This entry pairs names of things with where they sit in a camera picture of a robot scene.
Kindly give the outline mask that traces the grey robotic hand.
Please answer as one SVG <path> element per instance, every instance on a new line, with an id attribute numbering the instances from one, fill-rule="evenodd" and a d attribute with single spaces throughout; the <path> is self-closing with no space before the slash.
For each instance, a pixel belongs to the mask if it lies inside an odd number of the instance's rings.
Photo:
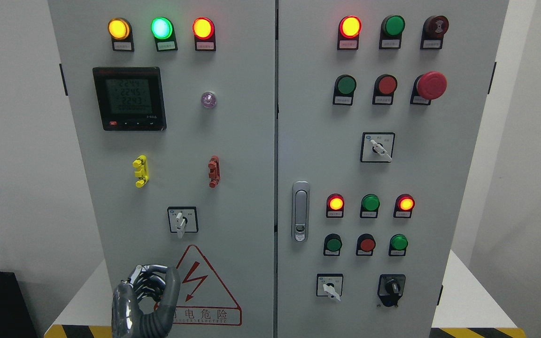
<path id="1" fill-rule="evenodd" d="M 175 267 L 138 265 L 118 284 L 112 298 L 114 338 L 165 338 L 171 331 L 181 282 Z M 139 303 L 146 297 L 157 302 L 152 313 Z"/>

